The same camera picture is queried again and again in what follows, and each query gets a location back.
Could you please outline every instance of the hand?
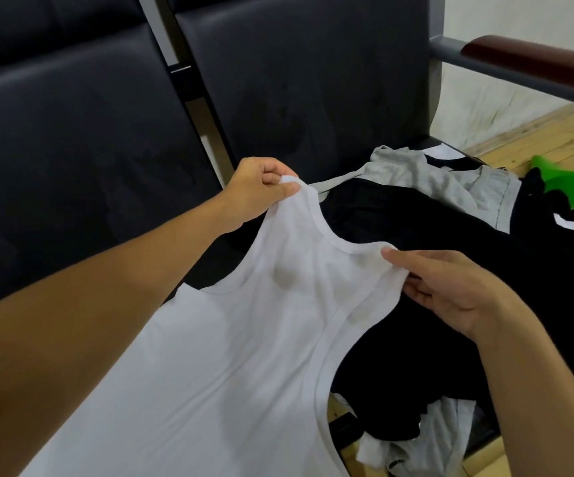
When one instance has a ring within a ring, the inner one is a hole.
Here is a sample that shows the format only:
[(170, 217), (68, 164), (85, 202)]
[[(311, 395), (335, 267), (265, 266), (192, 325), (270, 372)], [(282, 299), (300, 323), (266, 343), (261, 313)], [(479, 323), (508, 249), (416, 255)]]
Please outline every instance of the hand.
[(477, 344), (493, 338), (503, 317), (530, 312), (506, 283), (460, 252), (384, 248), (382, 256), (410, 271), (403, 288), (410, 299)]
[(223, 205), (224, 231), (229, 233), (300, 190), (298, 183), (280, 184), (281, 176), (298, 177), (273, 158), (242, 159), (227, 187), (214, 199)]

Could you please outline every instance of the white tank top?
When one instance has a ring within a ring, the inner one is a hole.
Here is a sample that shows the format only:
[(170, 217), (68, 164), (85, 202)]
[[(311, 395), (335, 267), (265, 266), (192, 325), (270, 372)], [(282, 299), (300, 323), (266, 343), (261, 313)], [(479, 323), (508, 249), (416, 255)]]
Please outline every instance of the white tank top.
[(182, 285), (23, 477), (346, 476), (326, 406), (342, 358), (407, 272), (326, 224), (318, 194), (273, 206), (241, 264)]

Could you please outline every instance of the forearm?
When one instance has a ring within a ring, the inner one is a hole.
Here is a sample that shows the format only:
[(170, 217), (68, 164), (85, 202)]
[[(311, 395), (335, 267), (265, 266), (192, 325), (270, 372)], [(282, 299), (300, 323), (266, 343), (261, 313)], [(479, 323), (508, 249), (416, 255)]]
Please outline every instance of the forearm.
[(574, 475), (574, 376), (525, 305), (478, 340), (514, 477)]
[(17, 475), (223, 232), (218, 200), (0, 301), (0, 476)]

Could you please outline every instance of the black leather seat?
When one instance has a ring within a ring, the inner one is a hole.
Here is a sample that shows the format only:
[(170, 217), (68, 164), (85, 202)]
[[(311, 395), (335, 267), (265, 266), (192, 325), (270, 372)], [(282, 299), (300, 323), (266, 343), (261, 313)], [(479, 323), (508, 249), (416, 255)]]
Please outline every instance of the black leather seat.
[(169, 0), (230, 155), (308, 183), (428, 135), (428, 0)]
[(0, 298), (219, 190), (137, 0), (0, 0)]

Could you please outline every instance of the green fabric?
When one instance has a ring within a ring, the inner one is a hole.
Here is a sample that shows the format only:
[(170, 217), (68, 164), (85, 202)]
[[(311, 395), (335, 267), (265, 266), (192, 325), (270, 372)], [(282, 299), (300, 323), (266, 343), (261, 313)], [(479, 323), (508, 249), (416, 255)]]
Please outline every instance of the green fabric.
[(554, 162), (542, 156), (534, 156), (530, 161), (530, 168), (538, 167), (541, 178), (545, 182), (545, 191), (560, 189), (568, 196), (569, 204), (574, 209), (574, 171), (559, 169)]

